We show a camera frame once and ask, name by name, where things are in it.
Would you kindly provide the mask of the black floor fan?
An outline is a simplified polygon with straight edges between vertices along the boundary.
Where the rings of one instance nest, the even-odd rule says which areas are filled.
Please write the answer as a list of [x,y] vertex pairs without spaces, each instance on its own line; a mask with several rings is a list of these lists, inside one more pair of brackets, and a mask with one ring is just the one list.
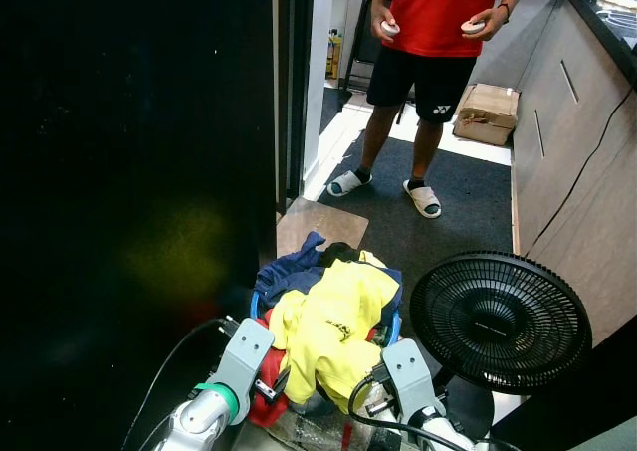
[[583,370],[593,333],[582,299],[546,265],[498,251],[446,257],[410,288],[411,335],[440,364],[434,395],[450,390],[529,396],[555,390]]

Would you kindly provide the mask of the dark grey floor mat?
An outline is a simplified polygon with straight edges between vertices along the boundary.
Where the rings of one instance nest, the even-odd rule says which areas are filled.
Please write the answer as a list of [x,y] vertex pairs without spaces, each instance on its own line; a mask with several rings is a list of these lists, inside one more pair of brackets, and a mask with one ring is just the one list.
[[510,168],[438,150],[426,183],[440,199],[442,214],[427,219],[402,188],[413,150],[409,141],[388,138],[369,184],[340,197],[324,192],[319,202],[368,220],[360,247],[401,272],[406,291],[446,257],[470,251],[513,251]]

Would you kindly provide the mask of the wooden counter cabinet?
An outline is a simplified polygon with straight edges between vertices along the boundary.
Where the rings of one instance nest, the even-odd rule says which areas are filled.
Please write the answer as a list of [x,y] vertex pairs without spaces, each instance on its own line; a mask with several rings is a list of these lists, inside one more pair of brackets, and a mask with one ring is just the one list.
[[516,46],[514,247],[565,279],[601,343],[637,314],[636,91],[579,0],[547,0]]

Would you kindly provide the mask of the dark blue garment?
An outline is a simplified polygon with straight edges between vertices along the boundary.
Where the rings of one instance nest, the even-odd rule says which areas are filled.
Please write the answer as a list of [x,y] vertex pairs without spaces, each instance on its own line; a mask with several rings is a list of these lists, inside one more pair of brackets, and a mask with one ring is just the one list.
[[[272,309],[278,303],[284,292],[301,291],[308,292],[315,283],[323,277],[328,268],[316,265],[319,254],[323,248],[319,246],[326,242],[323,236],[316,232],[310,232],[304,245],[299,251],[278,257],[264,265],[258,272],[255,286],[252,292],[264,295],[265,305]],[[372,252],[360,251],[360,264],[370,265],[385,273],[387,277],[394,280],[394,297],[386,306],[383,306],[381,318],[387,314],[391,304],[402,304],[402,273],[399,270],[387,268],[381,260],[377,259]]]

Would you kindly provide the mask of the clear plastic bag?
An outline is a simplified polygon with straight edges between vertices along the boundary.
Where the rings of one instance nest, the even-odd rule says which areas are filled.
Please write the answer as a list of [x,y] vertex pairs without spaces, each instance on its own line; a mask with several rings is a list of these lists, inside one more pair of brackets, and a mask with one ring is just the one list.
[[402,443],[399,433],[355,422],[327,401],[302,413],[287,407],[267,433],[295,451],[399,451]]

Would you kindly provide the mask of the brown wooden board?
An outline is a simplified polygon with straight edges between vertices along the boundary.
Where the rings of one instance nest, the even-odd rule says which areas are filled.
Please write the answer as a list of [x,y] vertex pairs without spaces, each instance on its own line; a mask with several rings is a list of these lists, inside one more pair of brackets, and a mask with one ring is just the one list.
[[310,232],[323,236],[326,242],[344,242],[354,248],[362,246],[369,220],[350,211],[305,199],[296,199],[275,224],[275,256],[299,251]]

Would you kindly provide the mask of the yellow mesh sports shirt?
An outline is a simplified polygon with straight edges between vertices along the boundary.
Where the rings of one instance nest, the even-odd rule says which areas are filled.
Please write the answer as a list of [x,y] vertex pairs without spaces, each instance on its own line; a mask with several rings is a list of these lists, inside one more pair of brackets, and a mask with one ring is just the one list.
[[369,336],[392,320],[401,297],[401,274],[369,252],[359,261],[333,261],[310,286],[284,287],[265,325],[283,353],[287,404],[302,407],[318,396],[345,407],[381,363],[382,347]]

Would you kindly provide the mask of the yellow bottle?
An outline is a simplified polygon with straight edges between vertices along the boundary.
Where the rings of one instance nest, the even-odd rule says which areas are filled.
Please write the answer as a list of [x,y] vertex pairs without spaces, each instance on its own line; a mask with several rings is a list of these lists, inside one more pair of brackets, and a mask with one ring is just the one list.
[[338,81],[338,78],[340,78],[342,50],[344,50],[344,37],[341,36],[338,29],[330,29],[330,32],[328,32],[326,65],[324,65],[324,77],[328,81]]

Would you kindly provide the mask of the brown cardboard box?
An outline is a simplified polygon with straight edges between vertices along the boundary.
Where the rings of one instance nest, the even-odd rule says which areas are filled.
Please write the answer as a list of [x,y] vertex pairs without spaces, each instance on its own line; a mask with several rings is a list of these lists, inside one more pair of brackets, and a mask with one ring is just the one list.
[[504,146],[518,126],[520,93],[513,88],[470,84],[458,106],[454,133],[460,138]]

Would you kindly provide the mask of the black glossy panel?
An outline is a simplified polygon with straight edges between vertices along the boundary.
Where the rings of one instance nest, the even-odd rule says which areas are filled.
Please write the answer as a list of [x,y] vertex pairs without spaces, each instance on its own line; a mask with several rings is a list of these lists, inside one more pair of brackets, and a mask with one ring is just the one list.
[[0,451],[136,451],[275,246],[273,0],[0,0]]

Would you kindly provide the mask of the person in red shirt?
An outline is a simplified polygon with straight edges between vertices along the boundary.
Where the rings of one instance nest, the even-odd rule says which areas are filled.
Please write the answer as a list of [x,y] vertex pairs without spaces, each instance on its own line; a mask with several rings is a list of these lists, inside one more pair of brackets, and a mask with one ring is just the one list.
[[379,151],[399,110],[414,98],[418,127],[413,163],[402,188],[424,218],[442,213],[426,173],[458,112],[483,50],[505,27],[520,0],[370,0],[369,32],[381,42],[365,100],[373,106],[358,167],[334,178],[328,195],[342,197],[369,184]]

